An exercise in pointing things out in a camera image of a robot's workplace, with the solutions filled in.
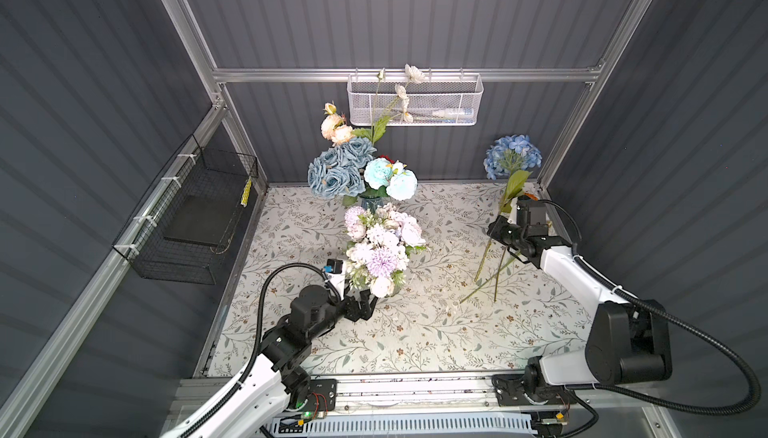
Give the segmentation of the pink peach flower bunch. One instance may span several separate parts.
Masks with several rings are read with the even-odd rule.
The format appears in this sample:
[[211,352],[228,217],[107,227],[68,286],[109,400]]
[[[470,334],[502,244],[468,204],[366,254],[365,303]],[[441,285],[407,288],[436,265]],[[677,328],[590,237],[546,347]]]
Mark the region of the pink peach flower bunch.
[[394,296],[405,285],[412,253],[412,247],[394,242],[374,244],[364,239],[352,243],[346,250],[345,278],[353,289],[368,290],[376,298]]

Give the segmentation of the blue hydrangea flower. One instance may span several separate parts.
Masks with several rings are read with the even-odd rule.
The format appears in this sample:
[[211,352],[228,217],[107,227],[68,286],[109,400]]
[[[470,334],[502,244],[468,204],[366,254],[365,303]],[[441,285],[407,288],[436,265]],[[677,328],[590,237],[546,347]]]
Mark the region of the blue hydrangea flower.
[[511,213],[512,201],[523,194],[524,185],[531,172],[541,166],[542,154],[528,135],[512,135],[497,139],[486,151],[483,161],[487,178],[505,179],[506,186],[497,213]]

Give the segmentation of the blue purple glass vase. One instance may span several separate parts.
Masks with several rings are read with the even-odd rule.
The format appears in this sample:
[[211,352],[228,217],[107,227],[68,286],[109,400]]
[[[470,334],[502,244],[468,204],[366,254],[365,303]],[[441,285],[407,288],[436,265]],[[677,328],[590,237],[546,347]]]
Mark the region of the blue purple glass vase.
[[385,206],[389,199],[386,197],[362,197],[360,199],[360,206],[371,213],[375,213],[379,208]]

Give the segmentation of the pale blue peony stem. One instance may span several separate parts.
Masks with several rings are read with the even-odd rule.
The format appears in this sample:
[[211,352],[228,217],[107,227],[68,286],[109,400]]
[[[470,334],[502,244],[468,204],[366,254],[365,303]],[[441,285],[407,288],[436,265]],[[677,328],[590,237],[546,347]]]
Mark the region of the pale blue peony stem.
[[391,198],[405,201],[415,196],[418,179],[413,171],[400,161],[391,162],[386,158],[377,158],[364,169],[365,191],[363,198]]

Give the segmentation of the dusty blue rose bunch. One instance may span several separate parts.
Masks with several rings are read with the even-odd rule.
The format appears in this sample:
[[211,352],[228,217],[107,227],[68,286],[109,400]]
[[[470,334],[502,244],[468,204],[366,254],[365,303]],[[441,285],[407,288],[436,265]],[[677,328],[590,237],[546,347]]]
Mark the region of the dusty blue rose bunch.
[[310,191],[322,199],[361,195],[366,190],[363,171],[375,153],[373,143],[360,137],[329,148],[309,164],[307,182]]

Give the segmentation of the white poppy flower stem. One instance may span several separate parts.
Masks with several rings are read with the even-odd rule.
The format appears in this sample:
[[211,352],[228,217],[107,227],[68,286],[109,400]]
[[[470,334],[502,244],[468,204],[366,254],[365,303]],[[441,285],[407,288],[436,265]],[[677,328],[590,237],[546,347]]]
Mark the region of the white poppy flower stem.
[[371,123],[369,128],[359,128],[353,132],[355,137],[368,139],[372,144],[379,141],[386,133],[387,126],[397,116],[405,123],[413,123],[414,117],[408,111],[410,97],[407,89],[410,85],[421,84],[426,75],[416,66],[406,64],[404,67],[405,84],[397,84],[394,88],[395,97],[383,109],[381,116]]

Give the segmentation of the white peony flower stem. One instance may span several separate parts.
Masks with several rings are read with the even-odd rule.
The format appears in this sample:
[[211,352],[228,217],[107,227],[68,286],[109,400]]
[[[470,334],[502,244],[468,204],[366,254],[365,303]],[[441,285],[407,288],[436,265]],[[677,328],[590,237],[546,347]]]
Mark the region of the white peony flower stem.
[[343,115],[339,115],[333,103],[324,105],[325,118],[321,124],[321,135],[334,146],[348,143],[354,137],[354,129],[346,123]]

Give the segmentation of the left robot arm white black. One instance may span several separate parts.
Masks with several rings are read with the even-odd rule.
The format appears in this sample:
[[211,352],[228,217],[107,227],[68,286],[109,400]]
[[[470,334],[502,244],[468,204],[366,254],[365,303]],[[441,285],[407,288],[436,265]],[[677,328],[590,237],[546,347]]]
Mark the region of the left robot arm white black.
[[264,332],[246,365],[167,437],[251,437],[286,409],[299,408],[310,378],[301,367],[312,341],[344,318],[368,320],[379,299],[363,290],[337,296],[334,286],[311,285],[290,304],[290,312]]

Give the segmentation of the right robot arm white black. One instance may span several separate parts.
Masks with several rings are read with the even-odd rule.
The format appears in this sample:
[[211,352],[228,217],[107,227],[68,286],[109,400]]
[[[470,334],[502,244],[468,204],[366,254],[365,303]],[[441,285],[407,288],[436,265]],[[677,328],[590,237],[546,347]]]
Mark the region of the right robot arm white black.
[[617,295],[619,286],[600,277],[576,254],[577,246],[550,235],[547,202],[524,197],[511,222],[499,215],[487,235],[524,264],[562,285],[592,316],[585,348],[531,358],[520,388],[541,404],[556,387],[620,385],[664,381],[673,371],[668,324]]

